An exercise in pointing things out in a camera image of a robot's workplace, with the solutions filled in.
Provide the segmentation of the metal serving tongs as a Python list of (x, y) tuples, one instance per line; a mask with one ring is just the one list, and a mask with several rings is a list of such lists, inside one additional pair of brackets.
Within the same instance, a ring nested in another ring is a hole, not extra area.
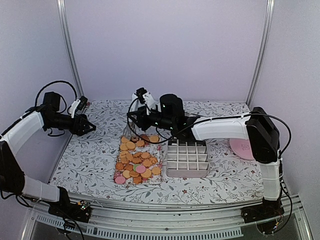
[(133, 122), (129, 122), (126, 124), (125, 128), (123, 129), (122, 136), (130, 139), (134, 137), (136, 134), (136, 125)]

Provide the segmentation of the swirl orange cookie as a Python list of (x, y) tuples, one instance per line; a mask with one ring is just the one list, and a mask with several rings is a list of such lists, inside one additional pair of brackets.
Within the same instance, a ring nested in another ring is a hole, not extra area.
[(124, 164), (123, 163), (121, 163), (121, 162), (117, 162), (116, 164), (115, 164), (115, 169), (117, 170), (117, 171), (122, 171), (123, 169), (124, 169)]

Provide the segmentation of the metal divided cookie tin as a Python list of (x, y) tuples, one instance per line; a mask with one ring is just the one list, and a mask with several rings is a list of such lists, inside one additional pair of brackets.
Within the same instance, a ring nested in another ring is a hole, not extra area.
[(168, 141), (166, 175), (170, 178), (204, 178), (209, 173), (205, 141)]

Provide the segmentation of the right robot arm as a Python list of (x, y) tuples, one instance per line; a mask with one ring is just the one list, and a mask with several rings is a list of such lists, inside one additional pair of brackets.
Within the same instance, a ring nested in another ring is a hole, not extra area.
[(250, 223), (284, 214), (280, 133), (272, 121), (274, 116), (261, 107), (240, 115), (187, 116), (182, 99), (175, 94), (162, 95), (157, 103), (148, 91), (140, 88), (132, 94), (126, 115), (127, 137), (136, 134), (135, 127), (142, 131), (156, 127), (170, 131), (171, 139), (186, 143), (228, 139), (237, 155), (244, 151), (246, 159), (259, 163), (262, 175), (262, 203), (242, 208), (244, 221)]

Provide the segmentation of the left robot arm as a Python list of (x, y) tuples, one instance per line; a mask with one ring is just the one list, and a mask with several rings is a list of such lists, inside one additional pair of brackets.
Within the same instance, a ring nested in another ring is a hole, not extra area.
[(76, 98), (67, 113), (60, 112), (61, 96), (47, 92), (41, 105), (33, 106), (15, 121), (0, 137), (0, 189), (34, 202), (49, 205), (48, 212), (62, 218), (88, 222), (92, 209), (85, 200), (71, 201), (68, 191), (27, 176), (18, 158), (40, 130), (62, 130), (75, 136), (83, 136), (96, 130), (81, 111), (87, 105), (85, 96)]

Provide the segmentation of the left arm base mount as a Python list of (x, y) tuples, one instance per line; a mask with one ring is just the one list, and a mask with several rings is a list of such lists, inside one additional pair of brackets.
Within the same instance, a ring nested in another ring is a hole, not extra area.
[(61, 218), (67, 218), (81, 223), (89, 223), (92, 209), (83, 204), (67, 202), (47, 202), (48, 213)]

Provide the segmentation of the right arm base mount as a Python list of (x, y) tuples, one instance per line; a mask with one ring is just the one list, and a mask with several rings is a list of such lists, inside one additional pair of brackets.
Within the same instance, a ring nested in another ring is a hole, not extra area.
[(272, 235), (276, 232), (284, 213), (280, 200), (268, 201), (263, 199), (260, 204), (241, 209), (241, 217), (246, 224), (272, 219), (257, 225), (258, 231), (264, 235)]

